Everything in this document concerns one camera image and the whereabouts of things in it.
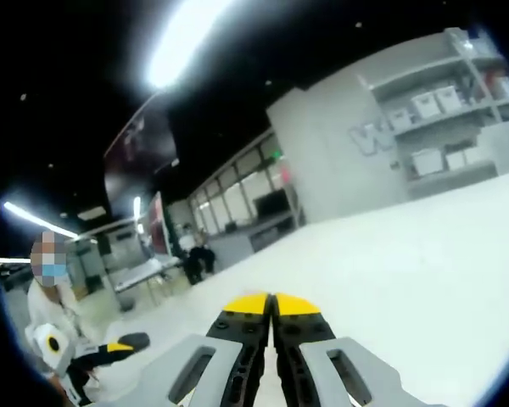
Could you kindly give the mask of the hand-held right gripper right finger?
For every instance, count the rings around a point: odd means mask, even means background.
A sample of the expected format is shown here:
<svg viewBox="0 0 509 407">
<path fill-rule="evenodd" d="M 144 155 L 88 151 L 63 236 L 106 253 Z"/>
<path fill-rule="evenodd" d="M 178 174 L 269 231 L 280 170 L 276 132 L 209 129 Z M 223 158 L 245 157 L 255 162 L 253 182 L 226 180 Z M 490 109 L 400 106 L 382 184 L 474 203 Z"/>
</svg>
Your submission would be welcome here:
<svg viewBox="0 0 509 407">
<path fill-rule="evenodd" d="M 271 297 L 277 373 L 288 406 L 425 406 L 399 372 L 350 337 L 337 338 L 311 302 Z"/>
</svg>

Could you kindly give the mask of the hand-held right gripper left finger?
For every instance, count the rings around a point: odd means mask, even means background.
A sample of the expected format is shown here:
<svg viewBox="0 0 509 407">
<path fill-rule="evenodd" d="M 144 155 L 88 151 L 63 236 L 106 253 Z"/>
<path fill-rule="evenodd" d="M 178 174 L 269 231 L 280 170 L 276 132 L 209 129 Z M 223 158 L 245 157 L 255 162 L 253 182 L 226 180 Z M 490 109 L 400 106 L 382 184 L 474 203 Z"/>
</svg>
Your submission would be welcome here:
<svg viewBox="0 0 509 407">
<path fill-rule="evenodd" d="M 264 372 L 273 296 L 227 304 L 205 335 L 192 334 L 149 364 L 143 406 L 252 406 Z"/>
</svg>

